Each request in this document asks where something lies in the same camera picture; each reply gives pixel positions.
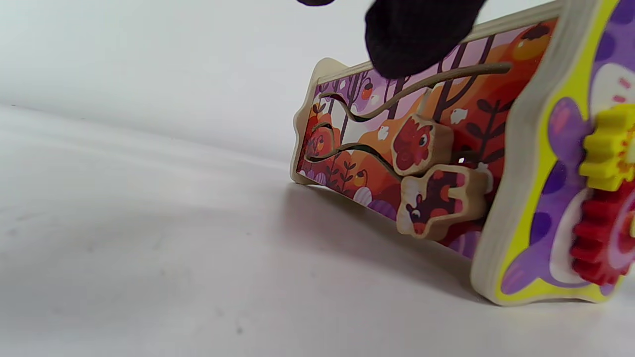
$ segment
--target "plastic gear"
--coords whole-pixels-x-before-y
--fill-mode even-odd
[[[587,151],[580,175],[592,189],[615,192],[635,178],[635,105],[618,105],[600,112],[596,131],[584,139]]]
[[[635,260],[635,182],[595,190],[582,205],[571,255],[573,270],[597,285],[614,285]]]

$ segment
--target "yellow gear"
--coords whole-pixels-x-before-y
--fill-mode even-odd
[[[584,139],[586,158],[580,175],[592,189],[615,192],[635,178],[635,105],[618,105],[600,112],[596,131]]]

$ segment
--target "black glove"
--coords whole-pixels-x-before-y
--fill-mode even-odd
[[[334,0],[298,0],[324,6]],[[375,0],[366,49],[383,77],[397,79],[442,61],[472,30],[486,0]]]

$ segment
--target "yellow border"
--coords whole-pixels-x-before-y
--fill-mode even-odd
[[[533,220],[533,214],[535,207],[538,204],[540,193],[547,180],[547,176],[551,171],[551,168],[556,163],[556,155],[553,153],[551,146],[549,145],[548,128],[549,116],[556,103],[564,98],[572,98],[579,106],[583,118],[589,117],[589,90],[591,85],[590,74],[592,71],[593,62],[595,59],[596,50],[599,44],[600,37],[604,33],[606,24],[611,17],[615,7],[619,0],[605,0],[599,7],[599,12],[596,17],[596,21],[593,24],[591,33],[589,34],[589,40],[584,48],[582,55],[578,62],[575,64],[574,70],[571,72],[570,77],[566,80],[566,83],[560,88],[558,93],[549,99],[547,103],[547,110],[543,112],[540,117],[540,130],[538,134],[538,155],[539,166],[537,172],[537,179],[531,190],[530,198],[525,206],[525,212],[514,237],[510,244],[510,247],[505,255],[502,267],[498,272],[497,291],[496,297],[501,302],[521,302],[527,300],[537,299],[553,299],[562,297],[578,297],[580,299],[589,300],[593,302],[602,302],[608,300],[609,297],[604,296],[597,285],[589,285],[583,288],[560,288],[548,284],[540,279],[534,281],[531,285],[521,290],[514,295],[506,295],[500,291],[503,276],[510,266],[512,261],[525,249],[528,248],[529,232],[531,222]]]

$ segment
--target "wooden activity cube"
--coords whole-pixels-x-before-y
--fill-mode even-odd
[[[472,259],[492,302],[601,302],[635,259],[635,0],[558,0],[382,78],[326,58],[291,178]]]

